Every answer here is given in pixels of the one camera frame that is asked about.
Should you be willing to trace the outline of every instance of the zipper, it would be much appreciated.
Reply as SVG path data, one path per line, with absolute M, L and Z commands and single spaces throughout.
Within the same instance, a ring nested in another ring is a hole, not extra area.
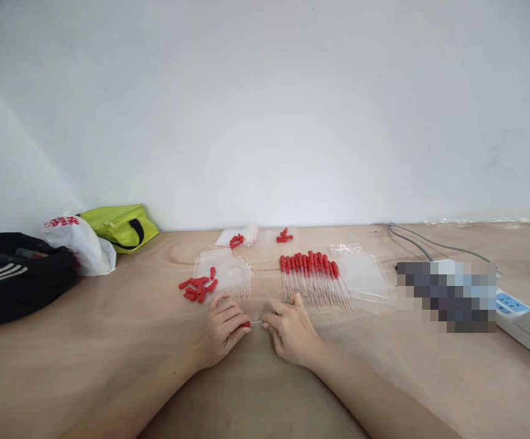
M 129 214 L 130 212 L 134 212 L 134 211 L 137 210 L 138 208 L 139 208 L 139 206 L 136 206 L 136 207 L 133 208 L 133 209 L 130 209 L 130 210 L 127 210 L 126 212 L 121 213 L 120 215 L 114 217 L 113 219 L 114 219 L 114 221 L 116 221 L 116 220 L 118 220 L 119 218 L 122 218 L 124 215 Z M 113 229 L 116 229 L 116 224 L 114 224 L 112 221 L 105 221 L 103 224 L 104 224 L 105 226 L 110 226 L 110 227 L 112 227 Z

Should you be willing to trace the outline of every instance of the yellow-green pouch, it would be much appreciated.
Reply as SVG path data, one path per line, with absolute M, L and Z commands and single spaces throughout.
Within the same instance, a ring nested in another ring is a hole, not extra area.
M 116 253 L 133 253 L 159 231 L 142 204 L 98 207 L 80 215 L 101 238 L 114 244 Z

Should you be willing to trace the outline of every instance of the black bag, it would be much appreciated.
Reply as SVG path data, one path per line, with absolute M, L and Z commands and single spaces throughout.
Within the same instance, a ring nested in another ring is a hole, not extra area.
M 49 305 L 77 279 L 66 247 L 53 248 L 22 233 L 0 233 L 0 324 Z

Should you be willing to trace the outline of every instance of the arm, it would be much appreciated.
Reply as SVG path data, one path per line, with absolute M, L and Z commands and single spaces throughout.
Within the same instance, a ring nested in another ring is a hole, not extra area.
M 315 373 L 373 439 L 460 438 L 407 393 L 324 343 L 313 329 L 300 294 L 292 297 L 291 305 L 273 301 L 271 306 L 273 313 L 262 320 L 277 354 Z
M 108 403 L 95 406 L 61 437 L 135 438 L 189 378 L 217 364 L 251 331 L 239 328 L 250 318 L 236 302 L 220 302 L 228 297 L 214 297 L 202 328 L 182 348 Z

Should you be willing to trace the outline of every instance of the forearm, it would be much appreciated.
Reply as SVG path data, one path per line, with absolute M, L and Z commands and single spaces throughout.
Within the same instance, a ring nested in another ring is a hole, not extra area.
M 197 371 L 193 347 L 186 345 L 125 390 L 101 402 L 62 438 L 135 438 Z
M 407 393 L 323 342 L 306 366 L 340 398 L 373 439 L 460 437 Z

